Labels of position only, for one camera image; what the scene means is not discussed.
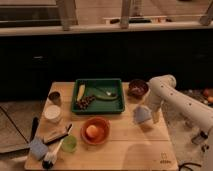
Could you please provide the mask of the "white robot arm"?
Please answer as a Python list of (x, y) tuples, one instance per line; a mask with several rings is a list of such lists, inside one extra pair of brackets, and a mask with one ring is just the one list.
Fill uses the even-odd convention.
[(213, 171), (213, 108), (177, 91), (173, 75), (153, 77), (148, 82), (149, 93), (145, 104), (151, 111), (154, 123), (159, 121), (162, 101), (167, 101), (193, 121), (208, 135), (209, 149), (204, 154), (201, 171)]

